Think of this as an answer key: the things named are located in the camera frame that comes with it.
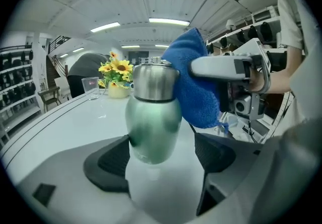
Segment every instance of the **person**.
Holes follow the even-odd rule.
[[[268,93],[292,91],[295,98],[274,135],[282,135],[284,131],[305,119],[319,117],[320,111],[316,107],[319,102],[317,94],[322,92],[318,80],[318,77],[321,77],[318,62],[321,57],[322,39],[316,19],[304,0],[278,0],[278,10],[281,43],[287,46],[287,62],[284,70],[271,73]],[[298,21],[301,22],[303,32],[296,24]],[[263,83],[263,74],[251,69],[251,90],[258,91]]]
[[[84,88],[82,79],[87,77],[101,77],[99,67],[107,61],[107,57],[97,53],[86,53],[72,65],[68,72],[70,94],[73,98],[82,95]]]

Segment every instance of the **flower vase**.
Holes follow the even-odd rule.
[[[124,88],[120,86],[112,85],[112,82],[109,82],[109,97],[113,99],[123,99],[130,95],[131,89]]]

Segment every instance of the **blue towel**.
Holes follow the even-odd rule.
[[[207,48],[197,28],[192,28],[172,42],[162,58],[179,70],[180,77],[175,85],[175,96],[179,100],[182,116],[199,128],[218,125],[219,100],[214,82],[192,78],[188,74],[189,62],[207,56]]]

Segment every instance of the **white sleeve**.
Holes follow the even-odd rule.
[[[303,49],[303,35],[296,25],[295,13],[288,0],[277,0],[281,23],[281,43],[298,49]]]

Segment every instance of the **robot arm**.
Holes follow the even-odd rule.
[[[250,67],[262,68],[264,85],[256,93],[249,91]],[[265,102],[259,94],[270,87],[270,62],[259,41],[254,38],[228,56],[200,57],[190,64],[190,75],[217,83],[220,111],[249,120],[262,118]]]

